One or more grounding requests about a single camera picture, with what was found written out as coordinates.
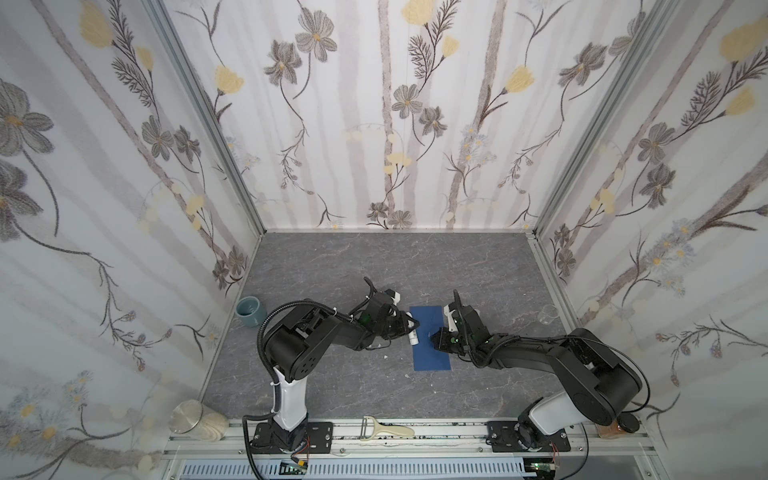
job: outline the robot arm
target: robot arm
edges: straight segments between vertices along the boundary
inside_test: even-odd
[[[435,333],[436,349],[469,355],[479,368],[554,373],[562,383],[564,392],[537,400],[519,416],[518,440],[526,449],[547,445],[548,436],[584,420],[610,425],[642,387],[637,373],[587,329],[551,338],[491,335],[456,291],[445,312],[456,331],[443,327]]]
[[[348,314],[312,305],[293,307],[263,340],[263,349],[279,379],[279,405],[270,419],[273,441],[286,452],[295,451],[306,437],[306,377],[333,345],[355,351],[367,349],[379,336],[392,341],[419,326],[408,313],[400,312],[400,295],[394,290],[379,292],[370,279],[370,291]]]

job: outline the blue mat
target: blue mat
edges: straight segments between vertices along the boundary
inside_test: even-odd
[[[419,344],[413,348],[413,369],[417,372],[429,370],[450,370],[451,360],[448,353],[435,350],[429,337],[445,326],[441,306],[412,306],[414,319],[420,322],[416,329]]]

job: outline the glass jar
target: glass jar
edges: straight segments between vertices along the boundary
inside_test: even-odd
[[[177,435],[189,435],[204,442],[224,437],[230,421],[224,415],[197,400],[182,402],[170,414],[168,428]]]

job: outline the metal lid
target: metal lid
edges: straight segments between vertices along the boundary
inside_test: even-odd
[[[188,433],[203,418],[203,404],[197,400],[182,402],[170,413],[168,428],[178,435]]]

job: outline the black lid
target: black lid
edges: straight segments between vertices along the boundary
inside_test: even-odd
[[[616,422],[619,424],[619,427],[626,433],[635,433],[640,429],[640,422],[638,422],[637,417],[631,413],[620,413],[616,418]]]

